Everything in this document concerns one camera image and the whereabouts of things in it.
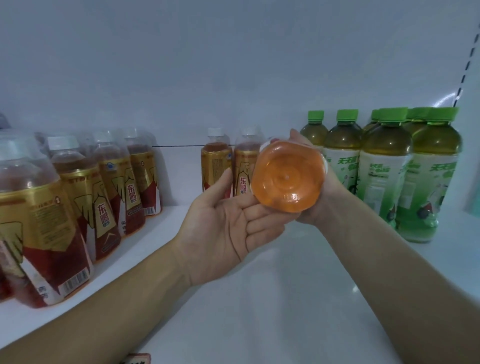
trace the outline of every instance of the white bottle cap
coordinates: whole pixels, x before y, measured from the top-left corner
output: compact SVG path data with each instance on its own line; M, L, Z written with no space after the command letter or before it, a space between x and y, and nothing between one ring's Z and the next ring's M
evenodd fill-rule
M113 137L109 132L95 132L93 133L93 138L97 143L109 143L113 142Z
M28 156L25 144L20 140L0 141L0 160L21 159Z
M136 128L125 128L123 129L124 138L138 138L138 132Z
M258 126L245 126L241 129L241 134L242 135L257 135L259 132L259 127Z
M47 138L50 150L65 150L78 148L78 141L73 135L49 136Z
M223 128L208 128L208 136L224 136Z

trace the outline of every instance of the hand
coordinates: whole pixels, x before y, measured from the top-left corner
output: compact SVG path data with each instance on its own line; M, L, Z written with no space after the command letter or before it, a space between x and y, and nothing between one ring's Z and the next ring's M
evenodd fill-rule
M173 239L174 252L192 285L222 277L299 216L265 207L251 193L222 199L231 185L228 169L192 202Z
M290 140L308 146L313 145L295 129L290 130ZM303 211L297 221L318 227L322 218L326 214L331 213L330 211L327 211L327 208L332 203L332 197L339 196L345 191L347 191L347 189L340 183L333 170L329 168L317 202L309 209Z

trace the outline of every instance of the finger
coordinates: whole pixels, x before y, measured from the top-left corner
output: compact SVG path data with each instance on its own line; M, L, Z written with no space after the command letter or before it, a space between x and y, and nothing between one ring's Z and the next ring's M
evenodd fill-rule
M243 209L247 221L257 220L258 218L273 214L274 212L278 212L278 210L259 203Z
M302 134L297 132L295 129L290 129L290 140L293 140L294 142L305 144L307 146L312 146L313 144L305 138Z
M217 182L215 182L196 198L196 201L208 206L215 206L218 201L225 198L225 192L231 188L232 169L228 168L223 172Z
M292 214L289 212L274 212L270 215L258 218L257 220L247 223L247 234L255 234L256 232L272 228L276 225L285 225L295 220L300 213Z
M251 192L235 196L233 200L240 208L248 208L259 203L257 198Z
M246 244L249 252L252 252L256 248L265 245L272 240L278 238L285 231L284 225L277 225L269 229L265 229L255 234L247 236Z

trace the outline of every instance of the green bottle cap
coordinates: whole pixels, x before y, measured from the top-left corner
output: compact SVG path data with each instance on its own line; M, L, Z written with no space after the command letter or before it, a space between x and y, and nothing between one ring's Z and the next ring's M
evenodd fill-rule
M413 108L408 109L408 120L425 120L431 108Z
M324 119L323 110L310 110L308 112L308 124L321 124Z
M427 121L453 121L458 108L431 108Z
M407 117L408 108L385 108L378 109L380 122L402 122Z
M378 109L372 110L372 116L370 117L372 121L378 120Z
M342 109L336 112L336 121L357 121L358 109Z

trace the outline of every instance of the bottle with white cap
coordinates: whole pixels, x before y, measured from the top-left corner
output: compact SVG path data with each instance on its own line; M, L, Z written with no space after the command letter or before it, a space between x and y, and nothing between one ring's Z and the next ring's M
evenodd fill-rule
M132 234L145 224L145 214L130 154L123 138L113 131L93 133L93 155L100 167L107 195L121 235Z
M264 137L258 126L246 126L235 141L233 191L234 196L250 192L253 169Z
M93 274L63 183L32 135L0 136L0 265L31 307L63 301Z
M123 129L123 137L130 153L144 213L146 216L157 215L162 211L162 203L152 147L145 134L137 128Z
M232 167L232 148L226 143L222 128L208 128L208 143L202 148L202 189L205 191ZM225 192L225 198L232 190Z
M97 262L113 252L121 240L98 164L82 154L74 135L49 136L47 143L90 258Z

